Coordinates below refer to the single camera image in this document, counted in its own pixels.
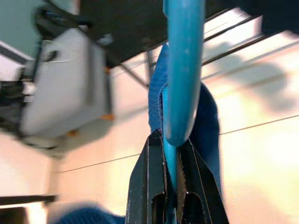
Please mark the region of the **black strapped bag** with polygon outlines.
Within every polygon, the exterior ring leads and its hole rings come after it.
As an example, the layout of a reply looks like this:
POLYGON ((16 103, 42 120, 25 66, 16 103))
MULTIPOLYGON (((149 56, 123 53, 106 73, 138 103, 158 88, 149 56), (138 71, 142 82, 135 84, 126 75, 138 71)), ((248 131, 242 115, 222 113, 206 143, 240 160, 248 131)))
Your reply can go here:
POLYGON ((25 95, 22 81, 0 82, 0 129, 8 133, 18 132, 25 95))

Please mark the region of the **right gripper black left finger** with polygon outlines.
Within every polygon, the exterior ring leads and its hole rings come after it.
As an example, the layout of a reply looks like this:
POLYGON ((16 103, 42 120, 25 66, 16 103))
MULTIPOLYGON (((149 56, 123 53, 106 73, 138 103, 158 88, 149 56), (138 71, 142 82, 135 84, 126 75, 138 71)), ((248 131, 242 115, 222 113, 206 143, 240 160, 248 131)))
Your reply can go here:
POLYGON ((166 166, 162 135, 155 130, 146 139, 129 180, 127 224, 164 224, 166 166))

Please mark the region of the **black floor mat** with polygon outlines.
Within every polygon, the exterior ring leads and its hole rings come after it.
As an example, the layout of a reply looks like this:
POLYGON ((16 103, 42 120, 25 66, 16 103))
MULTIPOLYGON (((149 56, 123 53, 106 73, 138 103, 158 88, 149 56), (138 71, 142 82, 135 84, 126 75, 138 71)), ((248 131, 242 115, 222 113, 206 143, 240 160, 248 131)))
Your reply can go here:
POLYGON ((91 37, 120 62, 168 39, 163 0, 80 0, 79 14, 91 23, 91 37))

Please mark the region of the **grey cushioned ottoman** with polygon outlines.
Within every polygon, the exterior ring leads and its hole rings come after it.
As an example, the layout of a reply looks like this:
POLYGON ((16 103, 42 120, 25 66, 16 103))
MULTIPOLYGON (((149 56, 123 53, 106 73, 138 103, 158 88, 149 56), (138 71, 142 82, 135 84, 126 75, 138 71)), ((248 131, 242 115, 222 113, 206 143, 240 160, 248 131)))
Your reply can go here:
POLYGON ((22 111, 22 141, 52 148, 51 140, 112 114, 104 50, 77 28, 46 41, 32 100, 22 111))

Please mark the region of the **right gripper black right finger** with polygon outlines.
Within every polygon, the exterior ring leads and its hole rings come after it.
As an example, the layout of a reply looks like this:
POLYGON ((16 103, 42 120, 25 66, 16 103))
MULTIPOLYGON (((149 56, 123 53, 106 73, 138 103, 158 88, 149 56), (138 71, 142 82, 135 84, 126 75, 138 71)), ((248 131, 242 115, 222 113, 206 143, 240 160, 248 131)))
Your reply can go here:
POLYGON ((179 224, 229 224, 215 178, 190 140, 177 151, 179 224))

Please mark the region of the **black backpack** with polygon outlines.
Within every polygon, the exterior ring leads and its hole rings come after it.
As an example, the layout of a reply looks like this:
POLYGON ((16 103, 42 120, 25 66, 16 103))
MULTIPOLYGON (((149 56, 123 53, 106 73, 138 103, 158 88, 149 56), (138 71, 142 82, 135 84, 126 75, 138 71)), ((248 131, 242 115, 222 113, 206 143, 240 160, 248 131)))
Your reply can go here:
POLYGON ((34 13, 34 23, 38 26, 46 26, 46 24, 72 27, 93 26, 93 22, 86 16, 71 14, 63 9, 53 7, 52 5, 43 5, 38 7, 34 13))

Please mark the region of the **blue plastic hanger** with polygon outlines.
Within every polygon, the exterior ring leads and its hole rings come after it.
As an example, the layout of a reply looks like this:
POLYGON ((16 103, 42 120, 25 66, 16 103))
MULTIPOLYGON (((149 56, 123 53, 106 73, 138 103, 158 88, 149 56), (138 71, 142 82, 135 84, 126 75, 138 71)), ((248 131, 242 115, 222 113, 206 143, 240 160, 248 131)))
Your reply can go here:
POLYGON ((168 19, 168 80, 162 90, 163 147, 170 189, 166 223, 177 224, 177 147, 189 138, 197 114, 205 0, 163 0, 168 19))

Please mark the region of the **blue garment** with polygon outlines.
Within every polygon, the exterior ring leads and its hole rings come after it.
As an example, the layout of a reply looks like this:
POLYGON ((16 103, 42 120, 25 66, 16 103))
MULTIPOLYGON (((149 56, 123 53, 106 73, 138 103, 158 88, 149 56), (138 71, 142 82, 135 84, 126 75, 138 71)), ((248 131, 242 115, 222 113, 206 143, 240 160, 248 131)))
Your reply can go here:
MULTIPOLYGON (((168 80, 168 49, 164 44, 149 84, 149 126, 151 131, 163 127, 163 88, 168 80)), ((208 90, 201 84, 196 120, 190 140, 211 170, 217 188, 221 188, 219 159, 220 124, 216 102, 208 90)), ((101 209, 97 205, 84 205, 79 208, 63 209, 62 213, 51 218, 48 224, 125 224, 125 217, 101 209)))

